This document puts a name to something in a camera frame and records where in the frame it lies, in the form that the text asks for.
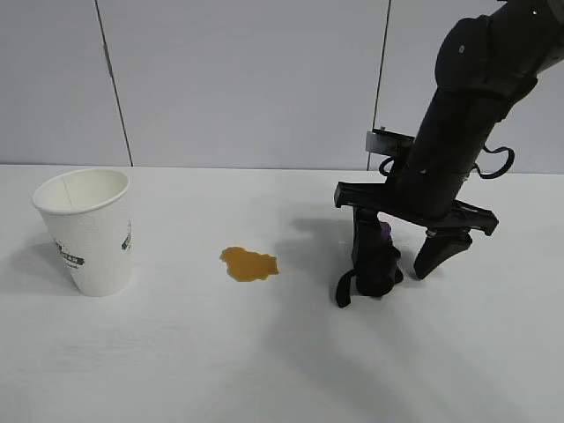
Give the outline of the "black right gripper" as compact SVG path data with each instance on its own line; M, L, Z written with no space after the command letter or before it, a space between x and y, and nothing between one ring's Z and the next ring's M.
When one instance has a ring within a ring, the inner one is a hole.
M368 136L366 150L386 160L379 171L382 183L339 182L334 193L337 208L353 210L352 264L361 282L374 282L379 270L377 250L383 245L379 212L423 226L428 235L416 256L418 279L426 278L443 262L465 252L472 238L465 232L479 230L490 236L499 220L492 211L456 199L466 174L444 174L429 169L407 168L414 138Z

